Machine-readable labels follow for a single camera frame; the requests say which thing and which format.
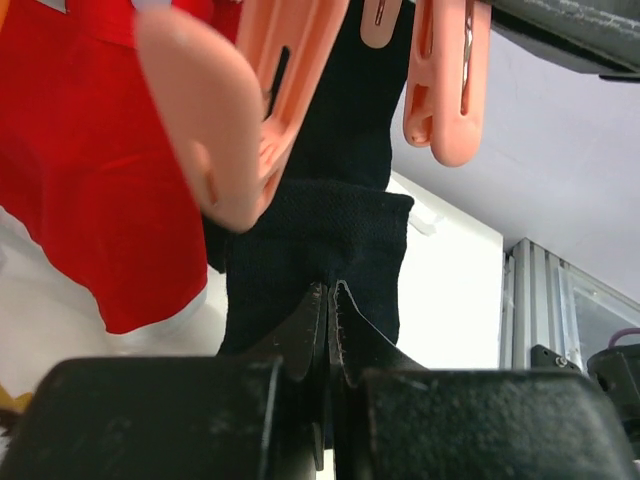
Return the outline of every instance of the black sock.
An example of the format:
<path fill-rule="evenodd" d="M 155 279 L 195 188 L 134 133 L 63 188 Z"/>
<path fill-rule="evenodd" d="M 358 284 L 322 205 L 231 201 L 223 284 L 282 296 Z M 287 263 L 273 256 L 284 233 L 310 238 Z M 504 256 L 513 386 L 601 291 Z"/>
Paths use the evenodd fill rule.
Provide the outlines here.
<path fill-rule="evenodd" d="M 410 197 L 334 181 L 283 181 L 256 227 L 230 244 L 220 353 L 251 347 L 295 310 L 311 283 L 338 279 L 397 341 L 397 282 L 412 205 Z"/>
<path fill-rule="evenodd" d="M 207 263 L 218 272 L 224 273 L 226 271 L 225 252 L 232 233 L 204 215 L 202 216 L 202 228 L 207 249 Z"/>
<path fill-rule="evenodd" d="M 251 347 L 316 281 L 346 280 L 361 312 L 395 342 L 397 282 L 413 200 L 384 192 L 390 125 L 406 80 L 413 5 L 391 43 L 360 39 L 352 0 L 273 204 L 226 255 L 229 313 L 221 353 Z"/>

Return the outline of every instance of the red cloth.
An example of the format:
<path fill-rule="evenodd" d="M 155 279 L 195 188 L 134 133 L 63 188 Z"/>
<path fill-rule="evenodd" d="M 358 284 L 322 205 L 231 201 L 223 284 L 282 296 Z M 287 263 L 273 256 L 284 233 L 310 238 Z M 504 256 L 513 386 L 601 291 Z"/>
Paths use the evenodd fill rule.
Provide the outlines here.
<path fill-rule="evenodd" d="M 214 0 L 216 14 L 211 25 L 231 42 L 236 42 L 242 2 L 238 0 Z"/>
<path fill-rule="evenodd" d="M 131 47 L 130 0 L 67 9 L 14 0 L 0 32 L 0 206 L 92 292 L 107 331 L 127 333 L 205 287 L 201 219 Z"/>

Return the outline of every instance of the gray ceiling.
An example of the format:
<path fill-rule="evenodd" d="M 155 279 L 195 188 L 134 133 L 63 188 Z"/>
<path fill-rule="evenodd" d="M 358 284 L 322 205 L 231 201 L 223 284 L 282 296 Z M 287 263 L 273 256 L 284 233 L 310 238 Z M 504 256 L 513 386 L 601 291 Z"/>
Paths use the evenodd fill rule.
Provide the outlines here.
<path fill-rule="evenodd" d="M 394 168 L 504 234 L 640 301 L 640 85 L 539 60 L 493 34 L 483 144 L 440 166 L 394 120 Z"/>

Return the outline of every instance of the plastic clip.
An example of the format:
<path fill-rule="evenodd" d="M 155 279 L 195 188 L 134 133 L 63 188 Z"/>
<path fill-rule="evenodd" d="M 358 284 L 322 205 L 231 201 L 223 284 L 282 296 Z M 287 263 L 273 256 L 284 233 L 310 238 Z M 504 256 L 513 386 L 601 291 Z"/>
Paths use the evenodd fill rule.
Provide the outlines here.
<path fill-rule="evenodd" d="M 417 0 L 404 135 L 457 167 L 482 140 L 491 7 L 474 0 Z"/>
<path fill-rule="evenodd" d="M 0 0 L 0 30 L 2 30 L 2 24 L 9 11 L 10 0 Z"/>
<path fill-rule="evenodd" d="M 203 212 L 250 229 L 271 204 L 348 0 L 245 0 L 236 47 L 174 8 L 138 14 L 138 56 Z M 265 117 L 283 50 L 289 58 Z"/>
<path fill-rule="evenodd" d="M 255 71 L 262 92 L 276 95 L 260 140 L 260 178 L 265 185 L 261 212 L 273 199 L 348 4 L 349 0 L 245 1 L 236 46 Z M 285 51 L 282 83 L 272 92 Z"/>
<path fill-rule="evenodd" d="M 360 37 L 371 48 L 383 48 L 393 36 L 402 0 L 364 0 Z"/>

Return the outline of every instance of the white surface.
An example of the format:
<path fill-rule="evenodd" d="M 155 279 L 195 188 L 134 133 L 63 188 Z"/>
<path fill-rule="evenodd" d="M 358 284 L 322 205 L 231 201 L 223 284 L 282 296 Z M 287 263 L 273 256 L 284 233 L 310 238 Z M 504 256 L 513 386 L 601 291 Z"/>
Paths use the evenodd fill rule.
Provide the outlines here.
<path fill-rule="evenodd" d="M 7 452 L 7 448 L 9 447 L 9 439 L 3 436 L 4 432 L 4 428 L 0 428 L 0 463 L 2 463 Z"/>
<path fill-rule="evenodd" d="M 640 301 L 640 85 L 539 60 L 493 34 L 484 141 L 439 166 L 393 125 L 394 170 L 505 235 L 528 237 Z"/>
<path fill-rule="evenodd" d="M 19 226 L 13 223 L 10 230 L 8 224 L 0 208 L 0 250 L 6 256 L 4 265 L 0 264 L 0 383 L 17 396 L 33 391 L 62 360 L 112 355 L 114 349 L 89 291 L 55 270 L 38 247 L 23 239 Z M 170 337 L 164 335 L 170 341 L 162 342 L 163 335 L 157 335 L 158 344 L 135 352 L 130 348 L 128 353 L 202 354 L 203 338 L 210 339 L 208 351 L 217 352 L 224 335 L 225 281 L 213 269 L 208 273 L 207 299 L 199 310 L 207 318 L 194 315 L 200 323 L 171 326 Z M 124 349 L 125 345 L 119 343 L 118 347 Z"/>
<path fill-rule="evenodd" d="M 398 285 L 398 347 L 436 369 L 497 368 L 502 236 L 408 180 L 416 198 Z"/>

